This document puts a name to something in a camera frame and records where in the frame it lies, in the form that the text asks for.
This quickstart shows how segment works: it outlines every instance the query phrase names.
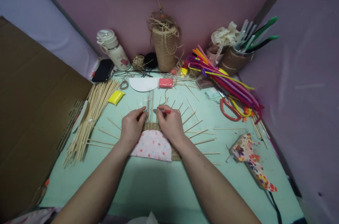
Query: white paper semicircle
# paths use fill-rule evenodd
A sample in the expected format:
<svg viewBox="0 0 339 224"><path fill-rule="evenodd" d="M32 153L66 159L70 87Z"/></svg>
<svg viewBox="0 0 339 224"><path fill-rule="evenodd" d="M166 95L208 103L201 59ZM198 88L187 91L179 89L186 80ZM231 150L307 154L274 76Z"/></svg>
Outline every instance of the white paper semicircle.
<svg viewBox="0 0 339 224"><path fill-rule="evenodd" d="M129 78L130 86L138 92L148 92L156 89L161 78Z"/></svg>

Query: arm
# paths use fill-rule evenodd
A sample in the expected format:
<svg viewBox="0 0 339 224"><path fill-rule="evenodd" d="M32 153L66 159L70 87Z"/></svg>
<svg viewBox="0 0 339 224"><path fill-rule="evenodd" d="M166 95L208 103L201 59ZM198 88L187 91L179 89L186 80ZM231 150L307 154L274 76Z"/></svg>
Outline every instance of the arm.
<svg viewBox="0 0 339 224"><path fill-rule="evenodd" d="M210 222L260 223L230 182L185 136L180 111L167 105L159 108L171 110L166 118L157 110L159 125L179 151L201 208Z"/></svg>
<svg viewBox="0 0 339 224"><path fill-rule="evenodd" d="M146 107L122 120L120 140L57 215L53 224L98 223L112 203L125 160L135 146L146 120Z"/></svg>

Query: hand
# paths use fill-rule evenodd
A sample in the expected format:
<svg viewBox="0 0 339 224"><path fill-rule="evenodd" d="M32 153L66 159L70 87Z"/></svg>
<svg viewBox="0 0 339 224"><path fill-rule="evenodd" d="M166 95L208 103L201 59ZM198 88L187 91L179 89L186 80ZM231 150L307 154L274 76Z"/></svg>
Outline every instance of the hand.
<svg viewBox="0 0 339 224"><path fill-rule="evenodd" d="M121 122L121 135L119 142L126 144L131 151L137 143L148 112L146 107L135 109L129 112Z"/></svg>
<svg viewBox="0 0 339 224"><path fill-rule="evenodd" d="M163 113L159 109L168 109L171 113L166 114L166 118L164 118ZM168 105L160 105L157 107L156 117L159 120L162 132L175 147L181 141L187 139L184 134L183 122L179 109L172 109Z"/></svg>

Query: black yarn ball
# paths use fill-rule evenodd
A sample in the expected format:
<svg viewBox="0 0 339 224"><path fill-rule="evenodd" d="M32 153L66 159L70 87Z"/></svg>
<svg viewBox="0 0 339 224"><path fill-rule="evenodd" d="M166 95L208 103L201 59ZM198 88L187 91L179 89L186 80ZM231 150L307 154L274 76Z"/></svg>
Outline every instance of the black yarn ball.
<svg viewBox="0 0 339 224"><path fill-rule="evenodd" d="M154 69L158 66L158 60L156 59L156 54L154 52L148 53L145 55L144 64L146 67Z"/></svg>

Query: water bottle lid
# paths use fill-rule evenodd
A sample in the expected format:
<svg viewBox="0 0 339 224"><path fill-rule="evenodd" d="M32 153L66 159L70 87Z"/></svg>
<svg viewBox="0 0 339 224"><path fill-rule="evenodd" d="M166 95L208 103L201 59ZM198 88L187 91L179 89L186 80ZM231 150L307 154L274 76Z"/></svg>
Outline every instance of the water bottle lid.
<svg viewBox="0 0 339 224"><path fill-rule="evenodd" d="M110 29L100 30L96 35L98 39L97 43L106 46L108 49L115 48L119 45L115 33Z"/></svg>

